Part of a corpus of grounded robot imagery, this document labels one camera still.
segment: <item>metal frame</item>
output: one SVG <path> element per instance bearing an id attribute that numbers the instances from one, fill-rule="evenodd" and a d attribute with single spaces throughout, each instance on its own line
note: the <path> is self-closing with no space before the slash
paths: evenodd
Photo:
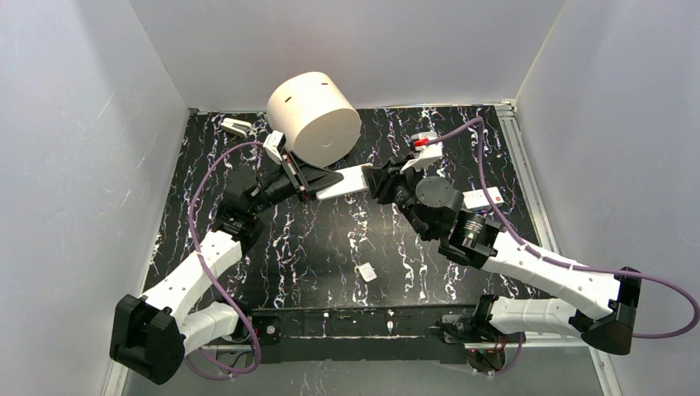
<path id="1" fill-rule="evenodd" d="M 542 203 L 542 196 L 537 188 L 537 182 L 532 173 L 530 162 L 527 159 L 525 145 L 523 144 L 523 134 L 518 125 L 518 120 L 516 119 L 515 107 L 508 102 L 494 105 L 494 107 L 496 108 L 496 114 L 499 118 L 501 131 L 508 145 L 508 152 L 513 161 L 515 172 L 518 175 L 520 188 L 523 190 L 525 204 L 530 212 L 532 223 L 535 225 L 537 239 L 540 241 L 542 247 L 560 254 L 559 247 L 556 245 L 554 233 L 549 223 L 549 218 L 547 217 L 545 207 Z M 565 340 L 552 341 L 550 344 L 552 347 L 567 347 L 569 345 L 570 344 L 565 342 Z M 613 371 L 613 366 L 610 363 L 610 356 L 592 347 L 589 347 L 589 350 L 603 394 L 605 396 L 622 395 L 620 385 L 617 383 L 617 377 Z"/>

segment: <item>white cylinder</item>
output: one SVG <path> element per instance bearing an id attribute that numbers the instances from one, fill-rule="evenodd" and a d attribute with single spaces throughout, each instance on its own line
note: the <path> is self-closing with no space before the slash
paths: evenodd
<path id="1" fill-rule="evenodd" d="M 287 150 L 316 167 L 347 155 L 362 126 L 348 99 L 319 72 L 300 74 L 279 86 L 267 101 L 267 119 L 285 135 Z"/>

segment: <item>white container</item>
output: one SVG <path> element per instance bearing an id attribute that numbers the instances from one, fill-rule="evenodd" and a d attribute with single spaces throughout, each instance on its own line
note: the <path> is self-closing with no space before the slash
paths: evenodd
<path id="1" fill-rule="evenodd" d="M 362 126 L 348 99 L 319 72 L 300 74 L 279 86 L 267 101 L 267 118 L 285 135 L 286 149 L 316 167 L 347 155 Z"/>

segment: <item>marble surface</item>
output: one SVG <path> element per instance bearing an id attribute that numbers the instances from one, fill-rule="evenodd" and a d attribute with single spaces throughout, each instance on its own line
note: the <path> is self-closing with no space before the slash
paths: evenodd
<path id="1" fill-rule="evenodd" d="M 331 168 L 360 163 L 379 165 L 409 152 L 409 136 L 436 130 L 444 134 L 466 120 L 483 116 L 488 139 L 486 178 L 498 186 L 503 210 L 519 233 L 536 243 L 532 221 L 518 184 L 505 139 L 492 106 L 415 107 L 360 110 L 362 133 L 352 152 Z M 173 175 L 163 222 L 145 288 L 160 282 L 192 250 L 187 230 L 187 205 L 206 169 L 224 150 L 242 142 L 220 130 L 225 117 L 254 125 L 248 140 L 264 140 L 270 131 L 264 113 L 192 115 Z M 428 170 L 449 180 L 460 191 L 478 187 L 475 135 L 464 133 L 445 144 L 440 163 Z M 274 165 L 262 148 L 234 153 L 207 184 L 197 211 L 203 238 L 215 214 L 227 169 L 247 162 L 264 174 Z M 258 244 L 220 281 L 232 295 L 256 307 L 351 307 L 404 304 L 473 304 L 496 293 L 514 298 L 546 297 L 539 290 L 506 276 L 493 275 L 449 262 L 438 254 L 438 243 L 416 237 L 392 205 L 378 205 L 368 193 L 324 202 L 301 203 L 292 198 L 261 215 L 266 229 Z M 378 278 L 370 283 L 354 271 L 370 262 Z M 215 297 L 205 293 L 203 308 Z"/>

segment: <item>tabletop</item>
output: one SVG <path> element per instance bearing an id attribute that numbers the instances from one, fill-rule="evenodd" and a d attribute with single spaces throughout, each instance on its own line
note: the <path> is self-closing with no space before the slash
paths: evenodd
<path id="1" fill-rule="evenodd" d="M 442 106 L 359 110 L 357 145 L 330 168 L 362 163 L 381 165 L 409 152 L 409 137 L 455 129 L 474 116 L 485 119 L 485 173 L 504 198 L 502 210 L 516 230 L 537 243 L 523 192 L 492 106 Z M 187 205 L 207 168 L 226 149 L 241 143 L 219 128 L 225 117 L 253 124 L 246 140 L 265 140 L 271 132 L 264 112 L 197 113 L 190 116 L 182 141 L 163 221 L 154 245 L 145 290 L 160 282 L 189 254 L 192 239 Z M 475 134 L 466 132 L 444 144 L 442 161 L 428 175 L 445 177 L 460 191 L 479 188 Z M 245 162 L 263 175 L 274 163 L 260 147 L 244 148 L 216 170 L 201 196 L 197 232 L 203 238 L 224 190 L 225 173 Z M 483 294 L 510 298 L 546 295 L 507 276 L 459 266 L 438 254 L 438 242 L 421 241 L 393 205 L 378 205 L 369 193 L 334 200 L 299 202 L 291 198 L 260 215 L 266 229 L 238 264 L 220 277 L 222 285 L 246 304 L 260 308 L 337 308 L 407 304 L 475 304 Z M 369 262 L 377 278 L 366 283 L 355 267 Z M 213 290 L 198 303 L 205 308 Z"/>

